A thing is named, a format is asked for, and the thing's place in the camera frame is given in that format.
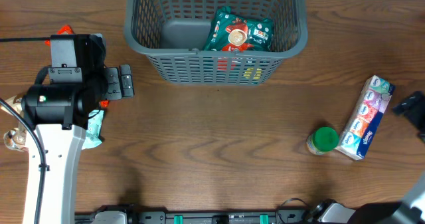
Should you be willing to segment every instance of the wood grain surface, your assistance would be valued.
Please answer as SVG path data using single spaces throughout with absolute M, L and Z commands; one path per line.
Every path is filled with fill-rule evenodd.
M 397 85 L 390 107 L 424 89 L 424 0 L 307 0 L 307 47 L 258 87 L 166 83 L 124 41 L 125 11 L 126 0 L 0 0 L 0 37 L 45 37 L 69 24 L 104 35 L 108 66 L 133 69 L 135 97 L 110 104 L 104 143 L 82 152 L 76 211 L 274 209 L 291 197 L 358 207 L 400 199 L 425 170 L 425 145 L 391 112 L 361 162 L 305 147 L 322 124 L 343 129 L 374 74 Z M 0 43 L 0 96 L 26 90 L 49 62 L 41 42 Z M 17 126 L 0 119 L 1 134 Z M 22 220 L 27 160 L 0 145 L 0 223 Z

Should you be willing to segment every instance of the gray plastic basket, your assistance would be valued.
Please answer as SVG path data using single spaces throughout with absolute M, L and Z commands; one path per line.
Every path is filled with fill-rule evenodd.
M 271 52 L 202 51 L 216 10 L 274 21 Z M 260 84 L 307 43 L 305 0 L 127 0 L 124 36 L 173 83 Z

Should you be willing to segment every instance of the coffee cup image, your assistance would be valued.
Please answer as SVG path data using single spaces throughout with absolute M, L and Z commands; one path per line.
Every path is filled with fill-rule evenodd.
M 247 40 L 248 35 L 240 29 L 234 29 L 230 34 L 228 35 L 228 41 L 231 44 L 234 44 L 236 46 L 240 46 Z

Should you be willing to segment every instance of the tissue box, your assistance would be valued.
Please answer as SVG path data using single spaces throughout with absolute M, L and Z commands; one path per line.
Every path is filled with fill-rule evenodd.
M 394 85 L 376 75 L 366 81 L 337 150 L 354 160 L 365 158 L 394 89 Z

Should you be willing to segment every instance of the small jar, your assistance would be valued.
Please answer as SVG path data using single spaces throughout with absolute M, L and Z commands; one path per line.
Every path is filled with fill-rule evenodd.
M 338 133 L 330 127 L 322 127 L 307 138 L 307 148 L 315 155 L 326 154 L 338 146 Z

